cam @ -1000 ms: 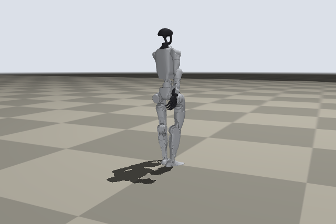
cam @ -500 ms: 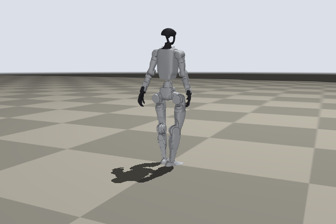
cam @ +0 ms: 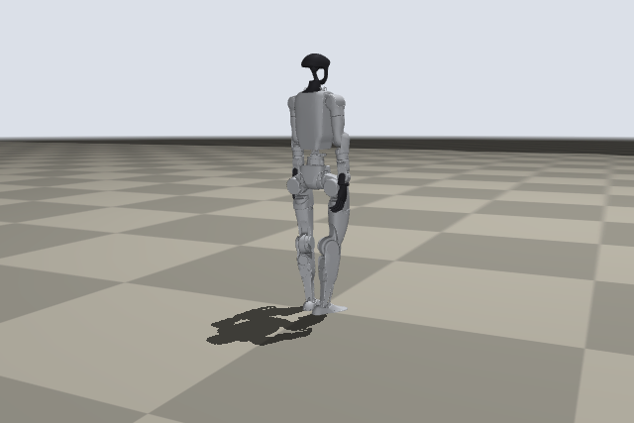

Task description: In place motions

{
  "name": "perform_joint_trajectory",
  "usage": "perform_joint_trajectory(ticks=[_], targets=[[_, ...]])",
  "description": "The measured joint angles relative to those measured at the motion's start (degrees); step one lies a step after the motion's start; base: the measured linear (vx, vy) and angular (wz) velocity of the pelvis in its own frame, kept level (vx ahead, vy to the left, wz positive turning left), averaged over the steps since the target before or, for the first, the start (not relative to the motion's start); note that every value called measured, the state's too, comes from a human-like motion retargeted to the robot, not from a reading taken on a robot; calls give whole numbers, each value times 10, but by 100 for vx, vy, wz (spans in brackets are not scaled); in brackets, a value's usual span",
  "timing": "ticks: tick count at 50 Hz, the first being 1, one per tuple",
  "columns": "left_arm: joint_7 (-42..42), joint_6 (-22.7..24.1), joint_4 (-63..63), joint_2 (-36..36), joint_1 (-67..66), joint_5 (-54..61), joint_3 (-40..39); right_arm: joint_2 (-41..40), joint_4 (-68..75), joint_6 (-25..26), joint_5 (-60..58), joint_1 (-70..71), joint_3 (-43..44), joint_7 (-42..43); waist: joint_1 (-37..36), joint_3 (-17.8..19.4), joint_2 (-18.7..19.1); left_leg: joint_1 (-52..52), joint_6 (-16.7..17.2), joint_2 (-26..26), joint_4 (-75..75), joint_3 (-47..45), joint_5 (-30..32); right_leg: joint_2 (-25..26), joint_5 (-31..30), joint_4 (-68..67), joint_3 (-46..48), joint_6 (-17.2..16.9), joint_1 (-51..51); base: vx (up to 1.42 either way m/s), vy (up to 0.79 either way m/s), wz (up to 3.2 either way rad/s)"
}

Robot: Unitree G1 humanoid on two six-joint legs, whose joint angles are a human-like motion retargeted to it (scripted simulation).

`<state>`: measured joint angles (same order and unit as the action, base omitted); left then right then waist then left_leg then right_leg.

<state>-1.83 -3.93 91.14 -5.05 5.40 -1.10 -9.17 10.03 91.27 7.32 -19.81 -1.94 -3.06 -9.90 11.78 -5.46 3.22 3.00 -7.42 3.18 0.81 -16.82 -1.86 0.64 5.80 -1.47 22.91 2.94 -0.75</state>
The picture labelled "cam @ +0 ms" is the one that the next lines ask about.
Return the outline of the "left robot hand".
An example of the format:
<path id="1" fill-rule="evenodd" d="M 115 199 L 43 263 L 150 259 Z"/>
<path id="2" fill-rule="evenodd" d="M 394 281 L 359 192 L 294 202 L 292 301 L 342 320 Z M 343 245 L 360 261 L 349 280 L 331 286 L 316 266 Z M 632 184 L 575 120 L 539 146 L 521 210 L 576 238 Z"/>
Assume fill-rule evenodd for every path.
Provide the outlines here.
<path id="1" fill-rule="evenodd" d="M 298 170 L 297 170 L 297 168 L 294 168 L 294 169 L 293 169 L 293 171 L 292 171 L 292 176 L 297 175 L 297 174 L 298 174 Z M 294 194 L 292 194 L 292 197 L 293 197 L 293 199 L 294 199 L 294 198 L 295 198 L 295 195 L 294 195 Z"/>

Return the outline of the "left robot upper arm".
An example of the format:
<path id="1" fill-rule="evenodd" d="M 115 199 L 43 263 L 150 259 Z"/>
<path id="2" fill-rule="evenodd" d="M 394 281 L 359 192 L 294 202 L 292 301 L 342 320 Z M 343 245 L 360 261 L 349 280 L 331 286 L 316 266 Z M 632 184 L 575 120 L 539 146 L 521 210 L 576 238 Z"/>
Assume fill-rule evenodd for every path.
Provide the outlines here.
<path id="1" fill-rule="evenodd" d="M 296 95 L 289 97 L 287 104 L 290 110 L 290 124 L 292 129 L 292 140 L 294 143 L 299 143 L 296 136 L 296 126 L 295 126 L 295 97 Z"/>

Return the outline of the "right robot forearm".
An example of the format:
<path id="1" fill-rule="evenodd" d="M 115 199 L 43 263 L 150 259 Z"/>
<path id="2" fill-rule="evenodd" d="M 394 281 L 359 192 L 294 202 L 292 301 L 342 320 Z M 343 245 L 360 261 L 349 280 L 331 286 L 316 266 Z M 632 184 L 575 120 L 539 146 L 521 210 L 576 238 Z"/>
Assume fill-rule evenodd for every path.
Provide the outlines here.
<path id="1" fill-rule="evenodd" d="M 344 133 L 341 138 L 341 147 L 335 150 L 335 155 L 337 156 L 337 170 L 339 177 L 340 173 L 344 173 L 346 178 L 345 182 L 348 183 L 351 180 L 351 176 L 349 173 L 350 163 L 349 163 L 349 147 L 350 147 L 350 136 L 347 133 Z"/>

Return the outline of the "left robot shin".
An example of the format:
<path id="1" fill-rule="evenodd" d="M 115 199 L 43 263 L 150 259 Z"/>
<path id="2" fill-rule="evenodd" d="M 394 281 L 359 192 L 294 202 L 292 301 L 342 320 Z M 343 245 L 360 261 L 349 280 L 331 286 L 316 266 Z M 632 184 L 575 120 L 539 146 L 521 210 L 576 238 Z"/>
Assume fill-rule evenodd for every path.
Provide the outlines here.
<path id="1" fill-rule="evenodd" d="M 315 255 L 314 250 L 309 253 L 301 253 L 298 247 L 299 236 L 295 240 L 297 250 L 297 264 L 304 284 L 306 301 L 310 298 L 315 302 L 314 295 L 314 275 L 315 275 Z"/>

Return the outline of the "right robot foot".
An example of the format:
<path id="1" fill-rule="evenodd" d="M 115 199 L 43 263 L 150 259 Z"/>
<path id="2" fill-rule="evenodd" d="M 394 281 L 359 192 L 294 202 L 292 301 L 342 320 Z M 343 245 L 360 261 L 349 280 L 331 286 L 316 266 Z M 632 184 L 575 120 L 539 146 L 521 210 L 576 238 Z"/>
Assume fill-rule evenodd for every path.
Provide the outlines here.
<path id="1" fill-rule="evenodd" d="M 326 307 L 326 308 L 322 307 L 322 303 L 320 305 L 315 305 L 313 310 L 312 310 L 312 314 L 313 315 L 323 315 L 323 314 L 336 313 L 336 312 L 341 312 L 341 311 L 348 310 L 348 308 L 345 307 L 345 306 L 338 306 L 338 305 L 334 305 L 332 303 L 330 303 L 330 305 L 331 305 L 330 307 Z M 326 306 L 326 304 L 324 305 L 324 307 L 325 306 Z"/>

